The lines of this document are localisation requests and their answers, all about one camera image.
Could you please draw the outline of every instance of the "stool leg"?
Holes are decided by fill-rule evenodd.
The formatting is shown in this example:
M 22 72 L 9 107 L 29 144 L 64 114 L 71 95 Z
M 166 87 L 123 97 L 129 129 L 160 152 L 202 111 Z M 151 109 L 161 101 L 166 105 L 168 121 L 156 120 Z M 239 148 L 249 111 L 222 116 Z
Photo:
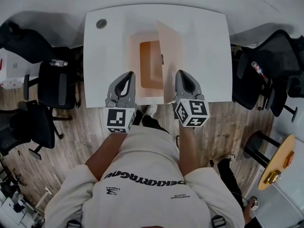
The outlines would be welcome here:
M 252 150 L 250 150 L 249 148 L 244 148 L 244 151 L 249 154 L 253 159 L 255 159 L 261 166 L 263 166 L 264 168 L 266 168 L 266 166 L 268 165 L 267 162 L 265 162 L 263 159 L 261 159 L 258 155 L 256 155 Z
M 258 158 L 260 158 L 260 159 L 262 159 L 265 163 L 269 163 L 270 162 L 270 160 L 265 156 L 265 155 L 263 155 L 261 152 L 259 152 L 259 151 L 254 151 L 254 154 L 258 157 Z
M 272 138 L 269 138 L 267 135 L 263 134 L 261 131 L 258 132 L 258 136 L 262 139 L 266 140 L 267 142 L 273 144 L 275 147 L 280 147 L 280 143 L 273 140 Z

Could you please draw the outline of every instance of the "chair armrest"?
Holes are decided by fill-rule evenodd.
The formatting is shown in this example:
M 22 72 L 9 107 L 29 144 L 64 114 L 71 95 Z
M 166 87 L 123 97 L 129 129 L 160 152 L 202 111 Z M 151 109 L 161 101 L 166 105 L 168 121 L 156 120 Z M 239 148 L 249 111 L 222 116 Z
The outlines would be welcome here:
M 23 83 L 23 98 L 28 101 L 29 99 L 29 88 L 38 83 L 39 78 L 35 78 L 33 80 L 29 80 L 29 74 L 24 76 Z
M 289 77 L 289 78 L 288 78 L 288 81 L 287 81 L 287 85 L 286 85 L 286 92 L 287 92 L 287 93 L 288 93 L 288 91 L 290 90 L 291 83 L 292 83 L 292 78 Z
M 241 79 L 244 75 L 244 72 L 245 72 L 245 69 L 247 67 L 247 64 L 248 64 L 248 60 L 249 60 L 249 57 L 243 53 L 241 55 L 241 57 L 239 58 L 238 60 L 238 64 L 237 64 L 237 76 Z
M 28 101 L 29 99 L 29 74 L 24 76 L 23 83 L 23 98 Z
M 58 88 L 58 103 L 64 105 L 67 98 L 67 75 L 60 74 L 59 76 L 59 88 Z

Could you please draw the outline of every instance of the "round yellow table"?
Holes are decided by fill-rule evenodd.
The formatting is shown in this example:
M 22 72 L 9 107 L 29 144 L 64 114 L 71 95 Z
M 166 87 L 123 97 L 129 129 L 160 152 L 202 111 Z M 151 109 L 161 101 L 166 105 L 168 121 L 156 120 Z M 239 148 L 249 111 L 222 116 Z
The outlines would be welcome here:
M 281 173 L 283 173 L 283 171 L 285 170 L 283 168 L 284 162 L 288 157 L 289 153 L 293 151 L 295 147 L 294 136 L 295 136 L 294 134 L 289 135 L 284 140 L 284 142 L 281 143 L 281 145 L 278 147 L 277 151 L 275 152 L 274 156 L 271 158 L 268 165 L 265 167 L 260 182 L 258 183 L 259 190 L 264 190 L 269 187 L 270 183 L 269 182 L 264 183 L 264 181 L 267 178 L 267 176 L 270 174 L 270 172 L 278 170 Z
M 270 172 L 272 171 L 280 171 L 281 173 L 285 170 L 283 165 L 291 153 L 294 150 L 295 146 L 295 135 L 289 135 L 282 144 L 278 143 L 277 141 L 269 138 L 265 134 L 260 131 L 255 132 L 253 135 L 250 136 L 247 143 L 244 147 L 244 157 L 245 158 L 253 158 L 259 164 L 261 164 L 265 170 L 262 174 L 262 177 L 258 184 L 259 190 L 264 190 L 269 187 L 270 183 L 264 183 L 265 179 L 269 176 Z M 277 147 L 277 151 L 275 152 L 274 156 L 269 160 L 265 157 L 261 152 L 259 152 L 260 147 L 262 146 L 263 140 L 268 141 L 269 143 L 273 144 Z

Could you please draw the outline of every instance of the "black pants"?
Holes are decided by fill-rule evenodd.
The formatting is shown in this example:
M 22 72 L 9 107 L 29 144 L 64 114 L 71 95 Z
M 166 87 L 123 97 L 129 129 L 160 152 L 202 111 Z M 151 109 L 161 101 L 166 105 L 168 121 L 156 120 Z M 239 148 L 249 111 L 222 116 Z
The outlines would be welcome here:
M 168 131 L 160 126 L 158 121 L 156 119 L 153 119 L 152 117 L 146 115 L 143 117 L 143 113 L 139 110 L 136 112 L 136 117 L 134 119 L 133 125 L 139 126 L 139 123 L 141 122 L 142 119 L 142 124 L 144 127 L 150 127 L 150 128 L 156 128 L 162 131 L 165 131 L 168 133 Z
M 234 177 L 234 174 L 229 166 L 229 159 L 223 159 L 218 163 L 218 171 L 220 174 L 220 178 L 225 183 L 229 191 L 235 197 L 242 210 L 244 210 L 243 200 L 242 200 L 242 192 L 238 187 L 237 180 Z

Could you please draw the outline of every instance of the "sneaker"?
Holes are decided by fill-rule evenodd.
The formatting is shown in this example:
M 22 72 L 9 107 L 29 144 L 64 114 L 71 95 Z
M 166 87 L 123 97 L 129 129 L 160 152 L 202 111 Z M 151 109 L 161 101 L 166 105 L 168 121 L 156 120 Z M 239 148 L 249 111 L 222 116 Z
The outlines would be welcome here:
M 221 158 L 221 159 L 219 160 L 219 162 L 220 162 L 221 160 L 223 160 L 223 159 L 228 159 L 229 161 L 233 161 L 235 158 L 236 158 L 236 156 L 235 156 L 234 154 L 228 154 L 228 155 L 226 155 L 225 157 Z
M 151 104 L 151 105 L 148 106 L 148 108 L 147 108 L 144 116 L 148 115 L 151 118 L 153 118 L 154 115 L 155 115 L 155 113 L 156 113 L 156 111 L 157 111 L 157 105 Z

